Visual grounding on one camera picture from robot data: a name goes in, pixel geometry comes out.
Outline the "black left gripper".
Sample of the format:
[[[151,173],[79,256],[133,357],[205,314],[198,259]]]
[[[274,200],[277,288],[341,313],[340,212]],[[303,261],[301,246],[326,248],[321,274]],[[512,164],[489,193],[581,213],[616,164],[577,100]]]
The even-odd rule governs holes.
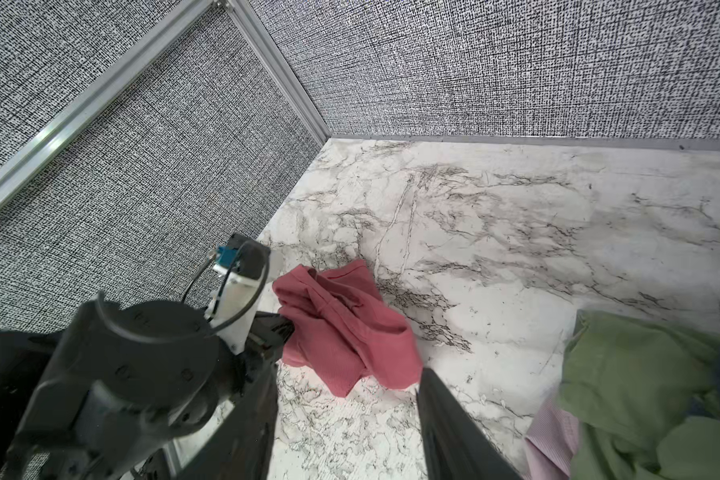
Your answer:
[[[282,316],[258,312],[235,355],[188,305],[84,303],[32,392],[4,477],[22,478],[41,454],[43,479],[118,479],[138,465],[151,479],[175,479],[197,449],[193,438],[175,438],[181,410],[218,369],[240,381],[277,365],[292,331]]]

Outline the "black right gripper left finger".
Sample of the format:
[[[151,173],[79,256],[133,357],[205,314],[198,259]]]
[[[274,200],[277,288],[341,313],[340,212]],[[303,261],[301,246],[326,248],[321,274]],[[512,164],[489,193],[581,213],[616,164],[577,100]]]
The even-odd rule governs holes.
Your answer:
[[[197,449],[175,479],[265,479],[278,414],[277,365],[265,362],[240,381],[226,368],[214,371],[178,414],[177,440]]]

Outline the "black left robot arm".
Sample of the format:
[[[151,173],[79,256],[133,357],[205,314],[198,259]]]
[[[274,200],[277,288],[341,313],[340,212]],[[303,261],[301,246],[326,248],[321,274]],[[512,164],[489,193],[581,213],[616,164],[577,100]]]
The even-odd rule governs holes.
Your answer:
[[[0,479],[263,479],[277,361],[293,331],[259,312],[235,354],[175,301],[83,304],[51,334],[0,331]]]

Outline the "dark pink cloth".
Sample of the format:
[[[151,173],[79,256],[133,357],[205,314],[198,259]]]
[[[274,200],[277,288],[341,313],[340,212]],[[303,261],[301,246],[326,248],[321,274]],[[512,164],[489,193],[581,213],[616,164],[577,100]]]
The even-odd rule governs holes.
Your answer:
[[[388,307],[367,263],[318,271],[298,265],[273,282],[279,314],[294,332],[282,361],[308,367],[336,397],[373,377],[404,390],[420,380],[423,362],[407,318]]]

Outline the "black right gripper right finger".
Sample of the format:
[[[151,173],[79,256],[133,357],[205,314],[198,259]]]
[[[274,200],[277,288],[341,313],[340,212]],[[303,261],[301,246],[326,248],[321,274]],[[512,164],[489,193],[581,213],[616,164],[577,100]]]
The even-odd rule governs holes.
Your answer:
[[[521,478],[430,368],[422,370],[416,400],[430,479]]]

